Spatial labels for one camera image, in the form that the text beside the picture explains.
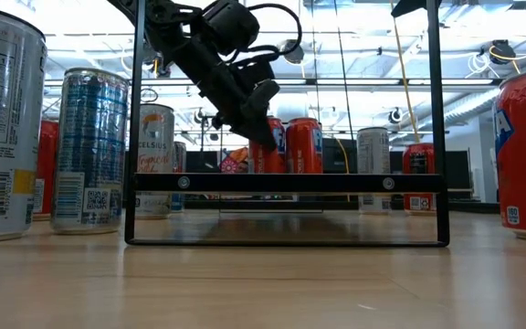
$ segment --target ceiling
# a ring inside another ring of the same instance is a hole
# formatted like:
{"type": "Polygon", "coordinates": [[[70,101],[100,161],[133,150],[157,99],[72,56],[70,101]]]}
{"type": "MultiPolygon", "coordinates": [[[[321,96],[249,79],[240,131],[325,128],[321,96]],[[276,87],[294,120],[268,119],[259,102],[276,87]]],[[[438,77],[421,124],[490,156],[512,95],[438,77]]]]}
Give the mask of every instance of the ceiling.
{"type": "MultiPolygon", "coordinates": [[[[324,124],[324,129],[329,127],[330,132],[336,132],[337,137],[350,136],[351,126],[353,130],[371,125],[388,125],[391,129],[399,129],[388,124],[387,114],[395,108],[406,112],[407,103],[401,86],[386,86],[375,81],[370,86],[351,86],[348,94],[342,86],[338,86],[344,78],[379,80],[402,77],[389,2],[369,1],[371,3],[361,4],[354,0],[314,0],[313,7],[311,0],[271,1],[287,5],[298,13],[304,30],[303,48],[306,51],[304,65],[289,64],[284,58],[272,64],[276,77],[282,80],[280,84],[283,85],[282,93],[285,95],[272,102],[272,113],[291,100],[305,100],[309,115],[319,116],[325,123],[329,122],[324,124]],[[301,79],[336,79],[333,80],[336,82],[330,87],[291,82],[301,79]]],[[[243,2],[256,5],[269,1],[243,2]]],[[[210,1],[181,0],[177,3],[205,7],[210,1]]],[[[518,67],[522,71],[526,70],[526,9],[524,5],[517,5],[521,2],[515,5],[508,0],[455,3],[458,5],[444,1],[439,10],[443,77],[459,80],[454,86],[445,86],[445,104],[451,104],[473,92],[482,93],[492,88],[483,86],[484,83],[481,86],[459,87],[463,79],[503,79],[516,73],[511,64],[489,63],[488,49],[494,39],[509,40],[520,58],[517,60],[518,67]]],[[[46,65],[48,82],[44,110],[48,118],[58,117],[58,83],[66,69],[96,67],[123,77],[131,76],[132,24],[105,0],[0,0],[0,10],[24,18],[47,36],[49,58],[46,65]]],[[[287,14],[274,9],[258,10],[254,14],[261,25],[256,45],[277,45],[296,37],[295,24],[287,14]]],[[[429,46],[426,11],[420,9],[400,17],[397,26],[406,76],[409,79],[427,79],[429,46]]],[[[199,143],[200,126],[194,123],[194,114],[199,108],[212,113],[216,109],[197,95],[195,87],[151,86],[161,82],[151,80],[153,75],[149,71],[145,72],[145,77],[145,88],[153,90],[146,92],[146,99],[157,94],[157,102],[174,107],[177,131],[188,132],[185,137],[179,134],[176,139],[192,139],[199,143]]],[[[173,66],[171,78],[184,79],[185,75],[173,66]]],[[[411,86],[410,100],[417,111],[422,109],[420,113],[428,111],[429,98],[427,88],[411,86]]],[[[420,116],[420,119],[425,120],[428,114],[420,116]]],[[[224,144],[229,145],[246,143],[237,136],[224,139],[224,144]]],[[[219,145],[220,139],[212,144],[219,145]]]]}

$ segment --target robotic arm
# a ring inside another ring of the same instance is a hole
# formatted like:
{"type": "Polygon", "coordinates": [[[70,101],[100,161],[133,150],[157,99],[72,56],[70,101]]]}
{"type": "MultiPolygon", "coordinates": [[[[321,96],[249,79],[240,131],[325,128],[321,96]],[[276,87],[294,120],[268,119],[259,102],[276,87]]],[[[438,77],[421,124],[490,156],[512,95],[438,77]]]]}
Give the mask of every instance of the robotic arm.
{"type": "MultiPolygon", "coordinates": [[[[135,21],[136,0],[108,0],[135,21]]],[[[213,126],[230,125],[230,131],[275,149],[275,139],[267,122],[269,100],[279,92],[270,62],[294,51],[301,42],[298,17],[278,4],[244,7],[237,0],[217,0],[205,9],[178,5],[170,0],[146,0],[145,39],[172,61],[218,109],[213,126]],[[257,39],[259,24],[251,10],[275,7],[295,18],[298,40],[290,49],[249,46],[257,39]],[[190,33],[182,27],[189,25],[190,33]],[[234,62],[239,52],[259,52],[234,62]],[[234,54],[224,62],[219,56],[234,54]]]]}

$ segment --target qr code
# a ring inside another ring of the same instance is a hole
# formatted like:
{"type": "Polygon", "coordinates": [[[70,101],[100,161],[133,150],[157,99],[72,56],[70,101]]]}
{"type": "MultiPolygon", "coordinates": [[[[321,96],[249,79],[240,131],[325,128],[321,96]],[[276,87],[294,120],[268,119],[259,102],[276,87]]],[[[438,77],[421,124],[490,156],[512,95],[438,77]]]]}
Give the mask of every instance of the qr code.
{"type": "Polygon", "coordinates": [[[421,197],[411,196],[410,200],[410,209],[411,210],[420,210],[421,209],[421,197]]]}
{"type": "Polygon", "coordinates": [[[84,212],[109,213],[110,190],[87,188],[85,190],[84,212]]]}

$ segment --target white ceiling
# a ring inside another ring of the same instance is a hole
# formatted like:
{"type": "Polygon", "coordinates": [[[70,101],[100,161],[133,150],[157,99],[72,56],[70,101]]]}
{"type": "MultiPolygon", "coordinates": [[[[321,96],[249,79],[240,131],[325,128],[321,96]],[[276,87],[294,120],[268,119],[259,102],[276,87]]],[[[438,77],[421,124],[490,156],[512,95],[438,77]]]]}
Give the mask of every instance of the white ceiling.
{"type": "MultiPolygon", "coordinates": [[[[256,5],[269,0],[245,0],[247,5],[256,5]]],[[[210,0],[176,1],[186,5],[204,7],[210,0]]],[[[307,63],[295,66],[280,58],[273,63],[278,79],[347,79],[400,78],[401,70],[396,56],[396,40],[393,20],[390,17],[388,1],[372,0],[372,4],[316,5],[313,16],[310,8],[301,5],[300,0],[275,0],[292,8],[300,15],[304,29],[304,49],[307,49],[307,63]],[[312,44],[317,48],[313,56],[312,44]],[[377,49],[383,54],[377,55],[377,49]]],[[[336,0],[338,4],[352,3],[336,0]]],[[[483,5],[457,5],[444,2],[439,11],[442,29],[440,41],[442,49],[442,72],[444,78],[464,79],[504,78],[514,72],[512,65],[485,65],[478,59],[480,73],[474,71],[472,63],[481,48],[488,50],[493,39],[508,39],[518,57],[526,56],[526,10],[508,10],[511,1],[480,1],[483,5]]],[[[20,16],[47,35],[49,59],[47,77],[60,80],[66,69],[73,67],[101,67],[122,76],[131,73],[132,64],[132,24],[105,0],[0,0],[0,10],[20,16]]],[[[256,44],[273,44],[287,38],[295,38],[295,24],[291,18],[274,9],[254,12],[261,24],[261,33],[256,44]]],[[[417,10],[397,20],[400,43],[405,53],[404,62],[408,78],[426,79],[429,77],[428,44],[426,30],[426,11],[417,10]]],[[[518,61],[524,71],[526,58],[518,61]]],[[[174,67],[172,78],[185,78],[174,67]]],[[[198,107],[213,111],[208,101],[200,99],[191,88],[153,87],[160,96],[159,102],[173,106],[178,112],[178,129],[199,133],[198,125],[186,123],[198,107]]],[[[350,91],[348,98],[343,91],[332,89],[307,88],[293,90],[285,88],[286,94],[307,96],[310,113],[320,111],[351,111],[352,127],[387,124],[386,114],[395,107],[406,109],[402,89],[387,90],[377,87],[369,90],[350,91]]],[[[446,90],[444,100],[452,102],[466,92],[446,90]]],[[[48,88],[45,99],[47,115],[58,116],[59,89],[48,88]]],[[[413,106],[428,107],[429,93],[411,92],[413,106]]],[[[278,105],[272,104],[272,111],[278,105]]],[[[342,117],[340,114],[320,114],[321,118],[342,117]]],[[[349,128],[348,117],[337,122],[334,130],[349,128]]],[[[244,143],[243,139],[235,142],[244,143]]]]}

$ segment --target wooden surface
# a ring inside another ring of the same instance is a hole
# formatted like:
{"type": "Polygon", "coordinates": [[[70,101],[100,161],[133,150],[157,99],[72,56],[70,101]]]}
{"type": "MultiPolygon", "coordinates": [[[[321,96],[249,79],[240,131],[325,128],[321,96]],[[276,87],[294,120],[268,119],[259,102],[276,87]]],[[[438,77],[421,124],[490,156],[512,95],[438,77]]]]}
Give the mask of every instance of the wooden surface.
{"type": "Polygon", "coordinates": [[[452,229],[448,249],[172,249],[39,222],[0,242],[0,328],[526,329],[526,240],[452,229]]]}

